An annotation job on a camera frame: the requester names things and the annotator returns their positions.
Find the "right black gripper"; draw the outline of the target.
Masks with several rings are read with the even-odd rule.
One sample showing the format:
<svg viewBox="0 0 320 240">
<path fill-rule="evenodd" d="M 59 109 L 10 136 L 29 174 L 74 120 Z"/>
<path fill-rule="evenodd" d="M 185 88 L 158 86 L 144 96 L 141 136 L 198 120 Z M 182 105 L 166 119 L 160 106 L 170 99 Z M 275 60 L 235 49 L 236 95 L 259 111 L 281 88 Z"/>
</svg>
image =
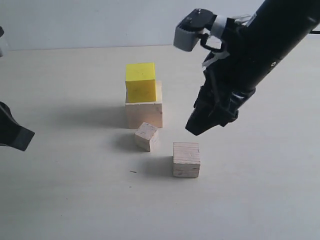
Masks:
<svg viewBox="0 0 320 240">
<path fill-rule="evenodd" d="M 282 57 L 282 30 L 270 23 L 222 28 L 221 48 L 229 56 L 205 67 L 201 86 L 185 129 L 199 136 L 209 129 L 234 122 L 239 108 L 255 93 L 256 86 Z"/>
</svg>

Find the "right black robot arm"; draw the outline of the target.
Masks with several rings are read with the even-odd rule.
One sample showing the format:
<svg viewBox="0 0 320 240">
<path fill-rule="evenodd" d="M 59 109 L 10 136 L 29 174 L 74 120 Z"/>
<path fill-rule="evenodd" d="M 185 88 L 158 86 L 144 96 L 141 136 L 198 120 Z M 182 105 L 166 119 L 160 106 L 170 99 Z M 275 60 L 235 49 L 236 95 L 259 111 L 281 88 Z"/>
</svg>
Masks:
<svg viewBox="0 0 320 240">
<path fill-rule="evenodd" d="M 201 86 L 185 128 L 198 136 L 235 121 L 257 85 L 320 23 L 317 0 L 266 0 L 246 24 L 194 9 L 179 27 L 196 34 L 202 47 L 209 36 L 221 40 L 203 62 Z"/>
</svg>

